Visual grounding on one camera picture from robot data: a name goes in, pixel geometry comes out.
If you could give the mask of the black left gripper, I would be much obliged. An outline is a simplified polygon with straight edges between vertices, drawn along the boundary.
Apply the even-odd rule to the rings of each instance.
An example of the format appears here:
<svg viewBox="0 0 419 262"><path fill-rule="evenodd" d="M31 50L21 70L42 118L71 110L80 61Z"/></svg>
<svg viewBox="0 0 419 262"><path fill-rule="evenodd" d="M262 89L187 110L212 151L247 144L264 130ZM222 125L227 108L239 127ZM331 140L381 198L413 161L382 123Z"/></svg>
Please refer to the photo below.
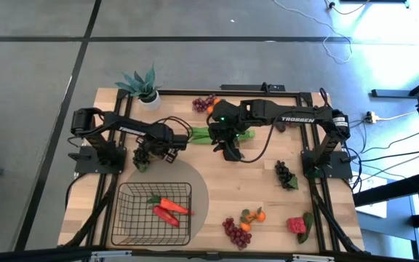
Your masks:
<svg viewBox="0 0 419 262"><path fill-rule="evenodd" d="M175 134L173 129L167 125L153 125L151 128L153 142L151 148L158 152L168 152L163 160L173 163L178 156L178 150L186 150L188 135Z"/></svg>

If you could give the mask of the dark grape bunch with leaf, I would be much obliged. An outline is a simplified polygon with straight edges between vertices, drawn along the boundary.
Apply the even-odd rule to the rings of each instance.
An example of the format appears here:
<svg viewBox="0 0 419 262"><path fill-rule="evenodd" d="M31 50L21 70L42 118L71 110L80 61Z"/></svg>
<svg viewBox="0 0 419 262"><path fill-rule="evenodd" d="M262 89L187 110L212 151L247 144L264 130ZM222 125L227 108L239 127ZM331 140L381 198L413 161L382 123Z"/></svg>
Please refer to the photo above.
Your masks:
<svg viewBox="0 0 419 262"><path fill-rule="evenodd" d="M285 162L278 160L275 164L275 171L282 188L288 191L298 190L298 179L294 173L290 172Z"/></svg>
<svg viewBox="0 0 419 262"><path fill-rule="evenodd" d="M133 164L140 172L145 172L154 159L151 147L148 144L139 144L133 153Z"/></svg>

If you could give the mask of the green toy corn husk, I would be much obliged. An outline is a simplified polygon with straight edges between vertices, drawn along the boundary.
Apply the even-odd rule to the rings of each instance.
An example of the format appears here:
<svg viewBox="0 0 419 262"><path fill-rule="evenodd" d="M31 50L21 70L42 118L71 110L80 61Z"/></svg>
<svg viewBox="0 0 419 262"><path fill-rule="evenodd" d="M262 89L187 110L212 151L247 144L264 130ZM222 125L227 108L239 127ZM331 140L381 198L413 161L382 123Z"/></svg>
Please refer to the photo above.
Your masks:
<svg viewBox="0 0 419 262"><path fill-rule="evenodd" d="M192 136L189 140L189 143L193 144L202 144L202 145L211 145L212 139L210 137L207 127L192 127ZM237 140L239 142L250 140L255 137L255 131L248 130L243 135L239 135Z"/></svg>

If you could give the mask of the tangerine cluster with leaves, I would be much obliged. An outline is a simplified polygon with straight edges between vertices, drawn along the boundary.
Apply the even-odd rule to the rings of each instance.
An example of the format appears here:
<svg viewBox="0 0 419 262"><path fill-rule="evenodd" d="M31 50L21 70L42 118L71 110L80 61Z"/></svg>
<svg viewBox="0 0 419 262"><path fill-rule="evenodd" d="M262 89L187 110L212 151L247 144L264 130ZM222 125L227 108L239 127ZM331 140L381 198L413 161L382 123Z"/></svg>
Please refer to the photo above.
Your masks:
<svg viewBox="0 0 419 262"><path fill-rule="evenodd" d="M215 105L216 105L216 104L218 104L220 101L221 101L221 99L220 99L220 98L216 98L216 99L214 99L214 100L210 103L210 105L207 107L207 113L208 113L208 114L211 114L211 113L213 112L213 110L214 110Z"/></svg>

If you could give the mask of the orange toy carrot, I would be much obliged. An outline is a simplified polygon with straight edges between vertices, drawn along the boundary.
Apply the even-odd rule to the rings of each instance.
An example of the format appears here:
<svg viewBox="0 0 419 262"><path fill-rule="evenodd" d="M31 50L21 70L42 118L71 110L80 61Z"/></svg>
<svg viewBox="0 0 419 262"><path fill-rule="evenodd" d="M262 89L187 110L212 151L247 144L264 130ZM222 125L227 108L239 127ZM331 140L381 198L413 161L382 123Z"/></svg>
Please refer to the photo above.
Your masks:
<svg viewBox="0 0 419 262"><path fill-rule="evenodd" d="M175 211L177 213L181 213L184 215L193 215L194 211L190 211L188 208L183 207L181 205L178 205L177 203L169 200L168 198L163 198L160 196L155 196L153 195L151 198L149 198L147 201L147 203L149 204L157 204L158 206L166 209L166 210L170 210L170 211Z"/></svg>

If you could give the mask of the red toy chili pepper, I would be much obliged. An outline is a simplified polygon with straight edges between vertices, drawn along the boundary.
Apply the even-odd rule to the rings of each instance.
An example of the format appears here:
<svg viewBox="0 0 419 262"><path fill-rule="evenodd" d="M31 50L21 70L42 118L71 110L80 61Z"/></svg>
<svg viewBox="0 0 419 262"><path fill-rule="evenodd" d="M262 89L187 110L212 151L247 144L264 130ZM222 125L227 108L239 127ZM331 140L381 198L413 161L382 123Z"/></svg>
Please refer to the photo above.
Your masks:
<svg viewBox="0 0 419 262"><path fill-rule="evenodd" d="M168 223L171 226L180 227L180 221L171 213L168 212L168 210L164 209L160 206L153 207L153 213L157 215L159 218L161 218L163 221Z"/></svg>

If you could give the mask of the red fruit with green leaf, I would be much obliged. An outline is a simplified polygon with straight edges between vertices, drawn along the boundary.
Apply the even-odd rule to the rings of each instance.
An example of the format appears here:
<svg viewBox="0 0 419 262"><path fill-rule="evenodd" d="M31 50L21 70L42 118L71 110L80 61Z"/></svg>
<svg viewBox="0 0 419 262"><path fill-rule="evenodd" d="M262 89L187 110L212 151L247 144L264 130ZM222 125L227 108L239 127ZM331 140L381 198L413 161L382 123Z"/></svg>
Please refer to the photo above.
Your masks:
<svg viewBox="0 0 419 262"><path fill-rule="evenodd" d="M300 245L309 238L313 224L314 215L312 213L303 213L301 217L287 219L287 229L297 236Z"/></svg>

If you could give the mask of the round grey placemat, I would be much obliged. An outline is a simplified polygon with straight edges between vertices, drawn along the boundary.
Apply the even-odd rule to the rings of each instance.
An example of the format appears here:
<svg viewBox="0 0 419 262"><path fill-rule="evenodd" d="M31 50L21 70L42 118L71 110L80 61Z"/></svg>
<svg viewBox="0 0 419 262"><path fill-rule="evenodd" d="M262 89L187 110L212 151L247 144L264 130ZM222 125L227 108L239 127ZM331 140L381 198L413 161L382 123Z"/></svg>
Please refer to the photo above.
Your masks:
<svg viewBox="0 0 419 262"><path fill-rule="evenodd" d="M189 183L192 192L191 209L195 212L191 219L190 242L185 246L177 246L176 249L184 250L195 243L194 238L203 227L210 206L207 184L196 168L178 159L172 164L166 161L157 161L152 163L145 172L131 172L127 182Z"/></svg>

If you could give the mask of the green plant in white pot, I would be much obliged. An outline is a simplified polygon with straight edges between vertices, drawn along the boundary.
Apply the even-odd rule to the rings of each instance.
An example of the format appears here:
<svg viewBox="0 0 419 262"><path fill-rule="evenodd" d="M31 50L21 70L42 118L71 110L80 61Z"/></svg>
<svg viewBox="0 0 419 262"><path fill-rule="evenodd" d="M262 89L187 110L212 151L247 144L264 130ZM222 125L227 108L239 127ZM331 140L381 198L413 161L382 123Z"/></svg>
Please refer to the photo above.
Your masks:
<svg viewBox="0 0 419 262"><path fill-rule="evenodd" d="M115 85L129 93L131 97L137 98L146 111L156 111L161 105L161 98L159 95L159 88L155 84L156 72L154 65L146 72L143 79L137 71L133 76L124 72L121 73L125 82L115 82Z"/></svg>

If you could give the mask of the black diagonal beam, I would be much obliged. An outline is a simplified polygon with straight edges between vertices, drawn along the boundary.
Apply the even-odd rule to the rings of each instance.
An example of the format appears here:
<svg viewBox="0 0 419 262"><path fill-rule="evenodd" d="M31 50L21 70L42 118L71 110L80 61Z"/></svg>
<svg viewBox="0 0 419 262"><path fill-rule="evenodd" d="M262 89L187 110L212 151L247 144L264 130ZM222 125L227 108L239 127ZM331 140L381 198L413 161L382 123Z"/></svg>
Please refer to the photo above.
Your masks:
<svg viewBox="0 0 419 262"><path fill-rule="evenodd" d="M396 180L384 186L367 189L354 194L356 207L371 205L419 192L419 174L403 180Z"/></svg>

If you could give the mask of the black stand leg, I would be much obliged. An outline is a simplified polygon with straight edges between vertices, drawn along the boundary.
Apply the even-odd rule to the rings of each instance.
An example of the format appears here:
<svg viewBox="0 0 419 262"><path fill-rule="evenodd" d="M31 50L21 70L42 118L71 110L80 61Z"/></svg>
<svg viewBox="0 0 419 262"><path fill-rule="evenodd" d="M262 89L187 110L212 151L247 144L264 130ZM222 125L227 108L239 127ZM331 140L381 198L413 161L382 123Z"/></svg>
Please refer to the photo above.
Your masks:
<svg viewBox="0 0 419 262"><path fill-rule="evenodd" d="M419 96L419 85L411 90L371 90L374 98L416 98Z"/></svg>

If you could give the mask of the black front crossbar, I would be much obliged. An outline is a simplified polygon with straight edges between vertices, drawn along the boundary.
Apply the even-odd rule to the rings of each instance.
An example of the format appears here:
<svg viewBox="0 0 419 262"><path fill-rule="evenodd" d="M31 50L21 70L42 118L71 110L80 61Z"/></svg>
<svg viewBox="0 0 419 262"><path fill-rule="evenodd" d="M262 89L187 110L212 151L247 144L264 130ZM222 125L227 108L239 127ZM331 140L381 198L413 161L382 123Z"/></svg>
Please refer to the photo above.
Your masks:
<svg viewBox="0 0 419 262"><path fill-rule="evenodd" d="M0 262L73 262L90 259L92 252L104 251L100 246L91 247L57 247L42 250L23 250L0 253ZM205 251L151 251L132 250L130 257L163 257L163 258L199 258L204 261L221 261L223 259L283 260L292 262L292 255L297 253L254 253L254 252L205 252ZM392 258L367 253L344 253L324 251L317 254L335 259L335 262L419 262L419 260Z"/></svg>

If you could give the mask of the black metal table frame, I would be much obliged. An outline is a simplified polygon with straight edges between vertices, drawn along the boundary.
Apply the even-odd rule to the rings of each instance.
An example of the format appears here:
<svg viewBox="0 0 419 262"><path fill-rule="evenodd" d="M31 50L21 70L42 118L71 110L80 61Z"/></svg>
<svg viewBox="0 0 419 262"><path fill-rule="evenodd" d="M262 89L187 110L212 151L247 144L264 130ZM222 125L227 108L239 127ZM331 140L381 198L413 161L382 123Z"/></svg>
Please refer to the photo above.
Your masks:
<svg viewBox="0 0 419 262"><path fill-rule="evenodd" d="M264 96L261 91L208 91L208 90L162 90L161 105L157 111L145 111L139 106L137 100L131 102L130 109L125 109L125 100L121 102L122 113L139 120L154 120L163 116L176 116L184 119L194 126L206 125L204 114L196 113L191 109L191 101L216 93L231 103L239 103L245 99L268 99L282 105L296 105L298 101L305 107L307 105L321 106L324 101L319 92L272 92ZM177 159L194 167L207 185L209 197L209 211L203 226L196 232L190 242L185 246L172 246L170 253L179 253L177 256L189 255L204 257L218 253L219 258L261 258L268 259L284 253L319 253L322 250L343 251L345 247L340 243L337 233L327 223L326 218L320 214L318 207L311 202L308 179L303 176L300 153L306 149L313 149L319 145L319 140L325 136L321 127L305 125L289 129L281 134L274 131L271 142L262 158L252 164L239 162L226 162L222 151L212 152L213 147L192 146ZM298 177L299 190L287 191L275 182L274 165L276 160L286 162L286 165ZM100 182L100 175L85 175L79 182L75 182L67 211L63 219L57 243L65 244L83 226L92 213L97 189L105 193L111 182L112 175L106 175ZM364 249L362 234L360 232L357 214L354 207L352 192L348 184L338 178L323 179L322 185L317 185L322 199L329 203L330 212L351 241L360 249ZM267 219L252 226L251 234L254 237L248 248L244 251L232 245L224 234L222 222L228 216L234 217L243 209L262 207ZM125 250L125 246L114 245L111 241L113 233L113 218L116 214L116 203L110 204L103 211L95 227L92 245L103 245L108 249ZM314 226L306 242L298 244L297 237L287 230L287 219L301 216L304 212L320 215L315 218Z"/></svg>

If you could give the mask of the black mount bar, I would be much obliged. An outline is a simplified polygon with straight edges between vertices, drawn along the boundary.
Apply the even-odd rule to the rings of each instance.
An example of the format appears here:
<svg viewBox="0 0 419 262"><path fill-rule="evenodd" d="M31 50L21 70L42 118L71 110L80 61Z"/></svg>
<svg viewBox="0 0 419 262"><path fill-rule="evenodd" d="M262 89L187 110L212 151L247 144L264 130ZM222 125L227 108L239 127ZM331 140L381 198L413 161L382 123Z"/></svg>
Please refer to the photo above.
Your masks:
<svg viewBox="0 0 419 262"><path fill-rule="evenodd" d="M222 84L221 90L227 91L261 91L261 92L285 92L285 86L280 84Z"/></svg>

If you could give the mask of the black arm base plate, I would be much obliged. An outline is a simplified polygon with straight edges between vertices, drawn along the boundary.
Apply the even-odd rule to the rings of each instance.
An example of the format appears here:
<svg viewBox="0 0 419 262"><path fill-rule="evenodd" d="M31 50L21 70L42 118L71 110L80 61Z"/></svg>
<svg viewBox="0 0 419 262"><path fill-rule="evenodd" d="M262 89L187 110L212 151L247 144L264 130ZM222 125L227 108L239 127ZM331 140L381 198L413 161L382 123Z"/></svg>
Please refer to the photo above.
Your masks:
<svg viewBox="0 0 419 262"><path fill-rule="evenodd" d="M78 153L69 153L68 156L76 162L74 171L78 173L122 173L127 149L116 147L115 150L115 158L110 162L100 160L92 146L82 146Z"/></svg>
<svg viewBox="0 0 419 262"><path fill-rule="evenodd" d="M304 175L307 178L352 178L348 154L344 151L333 151L326 164L314 164L313 151L301 152Z"/></svg>

